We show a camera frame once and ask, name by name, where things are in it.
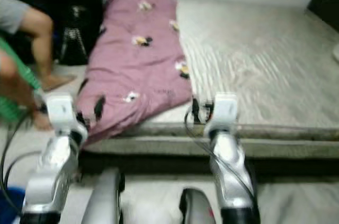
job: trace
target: grey object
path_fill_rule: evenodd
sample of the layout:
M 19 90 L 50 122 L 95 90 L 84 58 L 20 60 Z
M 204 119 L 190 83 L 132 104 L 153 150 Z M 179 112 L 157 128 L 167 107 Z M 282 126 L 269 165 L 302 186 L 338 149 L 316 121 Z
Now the grey object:
M 182 224 L 215 224 L 212 207 L 203 191 L 186 188 L 180 198 Z
M 213 113 L 204 128 L 210 138 L 210 166 L 215 177 L 223 223 L 260 224 L 255 181 L 245 166 L 245 152 L 233 135 L 238 99 L 232 93 L 217 93 Z
M 24 215 L 62 212 L 78 154 L 79 147 L 68 136 L 50 140 L 26 187 Z
M 82 224 L 122 223 L 120 193 L 124 180 L 118 169 L 104 171 L 92 192 Z

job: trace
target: blue object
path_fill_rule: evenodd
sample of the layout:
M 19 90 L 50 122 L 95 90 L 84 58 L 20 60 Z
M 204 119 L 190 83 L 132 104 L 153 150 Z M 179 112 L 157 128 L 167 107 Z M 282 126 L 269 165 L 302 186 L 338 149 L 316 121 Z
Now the blue object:
M 9 187 L 7 191 L 16 207 L 21 209 L 25 198 L 25 190 L 18 187 Z M 8 204 L 3 192 L 0 191 L 0 224 L 11 224 L 15 218 L 15 210 Z

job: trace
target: bed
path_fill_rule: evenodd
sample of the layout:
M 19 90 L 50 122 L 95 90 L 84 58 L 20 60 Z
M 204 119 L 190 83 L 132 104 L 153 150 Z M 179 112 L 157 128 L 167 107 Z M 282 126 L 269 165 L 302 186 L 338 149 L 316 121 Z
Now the bed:
M 249 156 L 339 156 L 339 65 L 332 58 L 337 32 L 310 12 L 231 2 L 179 0 L 177 19 L 193 91 L 202 101 L 217 91 L 237 92 L 238 131 Z M 84 69 L 77 71 L 83 76 Z M 69 87 L 75 93 L 80 83 Z M 204 155 L 185 134 L 189 105 L 86 150 Z

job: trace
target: person's leg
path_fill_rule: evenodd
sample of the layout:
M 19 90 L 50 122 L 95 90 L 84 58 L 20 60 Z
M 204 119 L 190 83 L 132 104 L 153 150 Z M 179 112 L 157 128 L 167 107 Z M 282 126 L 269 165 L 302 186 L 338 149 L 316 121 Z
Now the person's leg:
M 51 129 L 48 117 L 39 112 L 34 101 L 32 88 L 20 76 L 16 63 L 0 50 L 0 96 L 19 105 L 26 106 L 32 112 L 34 125 L 40 130 Z
M 69 83 L 74 76 L 56 76 L 52 73 L 52 19 L 33 8 L 28 8 L 19 30 L 33 37 L 32 52 L 37 62 L 42 89 L 45 91 Z

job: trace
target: person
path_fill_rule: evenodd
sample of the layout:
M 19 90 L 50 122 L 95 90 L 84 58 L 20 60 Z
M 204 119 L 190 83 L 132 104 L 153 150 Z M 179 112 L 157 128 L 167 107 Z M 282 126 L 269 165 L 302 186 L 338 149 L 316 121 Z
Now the person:
M 9 34 L 22 31 L 32 37 L 32 53 L 44 91 L 50 91 L 75 79 L 52 71 L 52 19 L 18 0 L 0 0 L 0 30 Z M 0 95 L 31 110 L 33 123 L 40 130 L 50 129 L 46 115 L 38 111 L 30 85 L 20 76 L 16 63 L 0 50 Z
M 48 117 L 39 111 L 34 100 L 32 87 L 20 76 L 15 61 L 2 50 L 0 50 L 0 96 L 26 106 L 38 130 L 51 129 Z

